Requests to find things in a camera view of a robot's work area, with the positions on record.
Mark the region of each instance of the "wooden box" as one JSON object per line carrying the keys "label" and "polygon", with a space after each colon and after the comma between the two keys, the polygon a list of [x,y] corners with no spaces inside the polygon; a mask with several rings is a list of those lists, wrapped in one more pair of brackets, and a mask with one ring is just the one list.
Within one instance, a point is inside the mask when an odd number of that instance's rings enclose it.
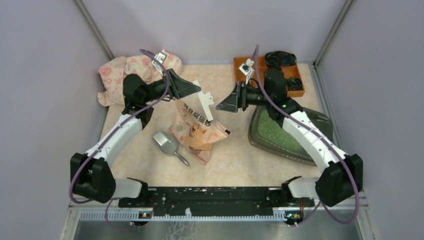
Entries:
{"label": "wooden box", "polygon": [[[240,65],[246,62],[246,60],[250,58],[250,56],[242,56],[242,57],[235,57],[233,61],[233,71],[234,71],[234,79],[236,82],[245,82],[246,76],[242,73],[242,71],[239,70]],[[265,57],[259,56],[258,57],[258,68],[259,68],[259,75],[260,80],[262,83],[264,83],[264,76],[265,72],[267,71],[267,64],[265,63]],[[299,72],[299,68],[297,65],[294,66],[282,66],[281,67],[282,72],[284,73],[284,77],[286,79],[290,77],[296,77],[299,78],[300,81],[302,81],[301,73]],[[253,87],[257,87],[257,84],[253,81],[250,82],[250,84]],[[298,91],[288,91],[288,96],[291,98],[297,98],[302,97],[305,94],[305,86],[302,83],[302,90]]]}

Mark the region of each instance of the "gray floor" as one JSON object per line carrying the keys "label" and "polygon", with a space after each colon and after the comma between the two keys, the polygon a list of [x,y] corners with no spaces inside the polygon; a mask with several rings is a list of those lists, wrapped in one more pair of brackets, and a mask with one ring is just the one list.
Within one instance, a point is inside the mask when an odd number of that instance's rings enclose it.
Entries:
{"label": "gray floor", "polygon": [[[352,212],[337,212],[337,216],[348,219]],[[123,222],[113,222],[117,227],[126,227]],[[116,231],[104,221],[80,221],[75,240],[357,240],[361,239],[357,224],[341,225],[318,211],[299,228],[282,222],[149,222],[129,231]]]}

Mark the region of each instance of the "pillow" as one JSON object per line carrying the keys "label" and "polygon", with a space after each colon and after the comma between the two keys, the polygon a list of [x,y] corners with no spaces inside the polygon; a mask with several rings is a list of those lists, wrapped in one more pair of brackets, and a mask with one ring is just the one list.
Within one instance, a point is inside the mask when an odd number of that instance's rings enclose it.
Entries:
{"label": "pillow", "polygon": [[[162,52],[167,54],[163,66],[180,75],[183,71],[181,60],[165,50]],[[99,92],[97,99],[105,107],[113,104],[124,105],[123,80],[128,74],[139,75],[147,84],[162,79],[161,73],[153,67],[152,60],[146,55],[117,57],[101,66],[98,73],[106,91]]]}

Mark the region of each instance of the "gray scoop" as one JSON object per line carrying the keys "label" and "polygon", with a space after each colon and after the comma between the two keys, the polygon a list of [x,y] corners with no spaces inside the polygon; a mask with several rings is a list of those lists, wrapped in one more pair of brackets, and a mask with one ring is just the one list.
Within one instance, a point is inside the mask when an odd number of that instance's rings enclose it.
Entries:
{"label": "gray scoop", "polygon": [[190,167],[190,163],[181,156],[178,152],[178,141],[166,132],[159,131],[153,136],[154,141],[159,146],[160,150],[166,155],[175,155],[182,163]]}

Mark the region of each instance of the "plastic bag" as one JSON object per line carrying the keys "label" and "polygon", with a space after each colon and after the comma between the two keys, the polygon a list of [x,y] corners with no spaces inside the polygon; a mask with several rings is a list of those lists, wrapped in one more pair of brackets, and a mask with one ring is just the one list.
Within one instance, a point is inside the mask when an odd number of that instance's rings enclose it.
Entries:
{"label": "plastic bag", "polygon": [[221,123],[208,121],[181,100],[176,101],[178,114],[168,132],[181,143],[202,165],[211,156],[212,144],[225,139],[230,131]]}

